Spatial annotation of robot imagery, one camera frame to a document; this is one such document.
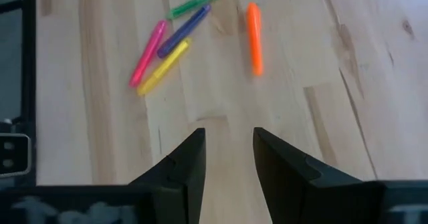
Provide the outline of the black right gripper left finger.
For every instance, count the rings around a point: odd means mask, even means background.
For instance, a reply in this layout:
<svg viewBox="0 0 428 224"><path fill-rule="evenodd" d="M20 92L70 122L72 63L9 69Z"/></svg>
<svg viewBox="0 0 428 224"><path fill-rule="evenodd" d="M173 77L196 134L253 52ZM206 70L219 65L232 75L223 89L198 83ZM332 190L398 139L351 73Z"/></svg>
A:
<svg viewBox="0 0 428 224"><path fill-rule="evenodd" d="M205 129L198 128L130 183L146 191L135 207L138 222L198 224L205 177Z"/></svg>

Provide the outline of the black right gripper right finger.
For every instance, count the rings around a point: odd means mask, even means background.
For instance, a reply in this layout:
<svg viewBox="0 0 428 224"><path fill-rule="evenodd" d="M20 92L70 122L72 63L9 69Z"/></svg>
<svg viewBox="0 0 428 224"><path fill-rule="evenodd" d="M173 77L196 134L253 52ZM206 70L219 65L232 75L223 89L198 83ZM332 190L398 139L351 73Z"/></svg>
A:
<svg viewBox="0 0 428 224"><path fill-rule="evenodd" d="M257 127L257 176L273 223L376 223L385 186L362 181Z"/></svg>

